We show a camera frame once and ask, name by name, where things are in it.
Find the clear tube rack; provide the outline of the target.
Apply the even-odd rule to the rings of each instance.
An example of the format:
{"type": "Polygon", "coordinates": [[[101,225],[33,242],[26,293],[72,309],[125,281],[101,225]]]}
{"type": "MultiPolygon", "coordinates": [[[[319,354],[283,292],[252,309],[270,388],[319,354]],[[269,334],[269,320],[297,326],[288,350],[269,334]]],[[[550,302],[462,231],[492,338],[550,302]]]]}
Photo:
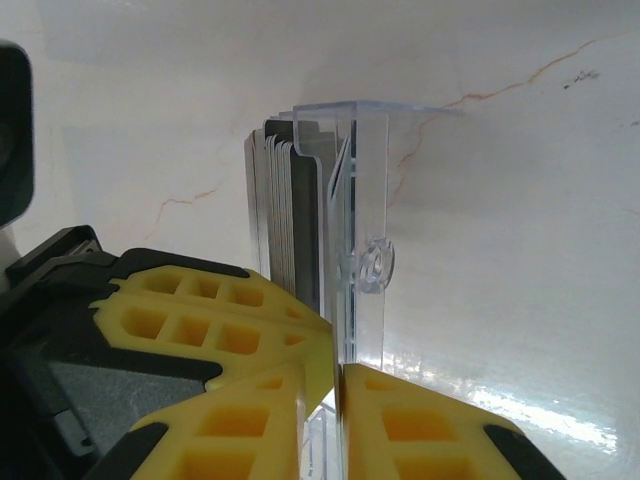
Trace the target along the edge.
{"type": "MultiPolygon", "coordinates": [[[[402,166],[421,150],[427,124],[433,120],[456,115],[457,110],[454,108],[351,100],[298,105],[268,117],[256,128],[262,128],[265,135],[266,121],[292,121],[296,149],[300,154],[312,156],[317,161],[321,278],[321,311],[317,313],[324,318],[322,195],[331,168],[322,166],[321,162],[333,160],[333,135],[341,138],[348,134],[352,136],[351,199],[356,353],[355,359],[350,363],[361,363],[387,373],[400,373],[400,368],[392,362],[387,342],[391,327],[390,286],[396,279],[400,259],[400,240],[392,230],[391,208],[402,183],[402,166]]],[[[275,221],[269,160],[274,155],[267,152],[269,146],[270,142],[265,139],[264,179],[268,204],[270,280],[283,287],[280,281],[272,278],[273,268],[280,263],[273,252],[276,241],[273,239],[275,221]]]]}

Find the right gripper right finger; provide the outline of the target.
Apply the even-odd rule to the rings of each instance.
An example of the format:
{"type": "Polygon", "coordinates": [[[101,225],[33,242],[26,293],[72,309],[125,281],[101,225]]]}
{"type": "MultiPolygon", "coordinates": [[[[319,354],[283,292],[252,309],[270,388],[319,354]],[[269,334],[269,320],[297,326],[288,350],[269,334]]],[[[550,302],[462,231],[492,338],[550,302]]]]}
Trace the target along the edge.
{"type": "Polygon", "coordinates": [[[483,388],[343,367],[346,480],[623,480],[614,433],[483,388]]]}

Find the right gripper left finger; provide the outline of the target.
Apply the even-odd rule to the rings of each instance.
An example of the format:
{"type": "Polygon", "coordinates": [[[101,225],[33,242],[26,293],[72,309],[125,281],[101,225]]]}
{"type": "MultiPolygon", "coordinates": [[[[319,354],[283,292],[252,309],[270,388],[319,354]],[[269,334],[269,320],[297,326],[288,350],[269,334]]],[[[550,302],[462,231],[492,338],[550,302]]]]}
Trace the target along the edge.
{"type": "Polygon", "coordinates": [[[304,369],[288,363],[141,418],[97,480],[300,480],[304,369]]]}

